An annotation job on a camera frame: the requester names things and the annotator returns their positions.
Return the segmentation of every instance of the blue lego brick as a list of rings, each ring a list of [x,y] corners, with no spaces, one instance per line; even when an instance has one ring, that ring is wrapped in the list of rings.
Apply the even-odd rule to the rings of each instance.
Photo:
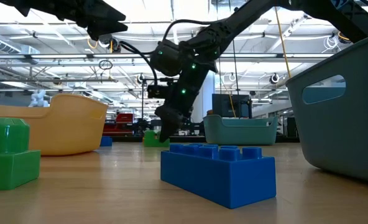
[[[102,146],[112,146],[112,138],[109,136],[103,136],[101,137],[101,143],[99,144]]]
[[[259,147],[171,144],[162,151],[160,179],[227,208],[277,194],[275,160]]]

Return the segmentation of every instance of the lego stud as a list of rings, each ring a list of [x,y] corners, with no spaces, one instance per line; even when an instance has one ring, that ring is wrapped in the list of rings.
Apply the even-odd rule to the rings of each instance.
[[[198,155],[199,147],[198,146],[183,146],[183,153],[187,155]]]
[[[181,144],[170,144],[170,152],[183,153],[183,146]]]
[[[199,144],[199,143],[191,143],[189,144],[189,146],[198,146],[198,147],[202,147],[203,144]]]
[[[220,159],[224,161],[238,161],[241,159],[241,152],[239,149],[222,148],[220,149]]]
[[[201,157],[216,159],[218,153],[219,153],[218,147],[209,147],[209,146],[199,147],[199,156]]]
[[[221,146],[222,149],[237,149],[238,146]]]
[[[260,147],[245,147],[242,149],[243,159],[261,159],[262,150]]]
[[[203,146],[204,147],[217,147],[217,148],[219,148],[219,145],[217,145],[217,144],[204,144]]]
[[[19,118],[0,118],[0,153],[28,151],[29,125]]]

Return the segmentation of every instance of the black cable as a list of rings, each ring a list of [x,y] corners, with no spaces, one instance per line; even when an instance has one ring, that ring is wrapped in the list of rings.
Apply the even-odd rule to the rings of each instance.
[[[219,19],[219,1],[216,1],[216,15],[217,20]],[[219,57],[219,75],[220,75],[220,108],[223,108],[223,96],[221,94],[221,58]]]
[[[229,12],[231,12],[231,0],[228,0],[228,6],[229,6]],[[239,103],[239,85],[238,85],[238,72],[236,69],[236,54],[235,54],[235,39],[232,40],[232,48],[234,50],[234,64],[235,64],[235,81],[236,81],[236,91],[238,95],[238,110],[239,110],[239,116],[238,118],[241,118],[241,104]]]
[[[158,85],[158,76],[157,76],[157,73],[155,72],[155,69],[151,66],[151,63],[149,62],[148,58],[144,55],[144,53],[142,53],[141,51],[139,51],[137,48],[135,48],[133,45],[127,43],[126,41],[120,41],[119,42],[121,44],[121,46],[134,53],[134,54],[138,54],[140,55],[144,60],[145,62],[147,62],[148,66],[151,68],[152,70],[152,74],[154,75],[154,85],[157,86]]]
[[[179,24],[179,23],[192,23],[192,24],[199,24],[199,25],[211,25],[214,24],[218,21],[212,21],[212,22],[202,22],[202,21],[195,21],[195,20],[191,20],[191,19],[178,19],[174,22],[172,22],[166,29],[165,31],[165,35],[163,35],[163,40],[165,40],[169,34],[170,29],[175,25],[175,24]]]

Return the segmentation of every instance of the small green block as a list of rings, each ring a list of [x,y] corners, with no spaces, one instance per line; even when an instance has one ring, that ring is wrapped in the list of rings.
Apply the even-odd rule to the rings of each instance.
[[[144,147],[169,147],[170,139],[165,142],[159,142],[160,133],[153,130],[145,131],[144,133]]]
[[[0,190],[11,190],[39,176],[40,151],[28,151],[29,125],[0,118]]]

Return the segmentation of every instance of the teal plastic bin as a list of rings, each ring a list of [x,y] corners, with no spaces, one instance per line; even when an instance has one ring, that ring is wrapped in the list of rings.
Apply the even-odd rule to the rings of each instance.
[[[277,137],[278,117],[222,119],[220,115],[207,115],[203,123],[209,144],[272,145]]]
[[[341,75],[341,96],[313,97],[308,86]],[[368,38],[287,83],[305,159],[321,169],[368,180]]]

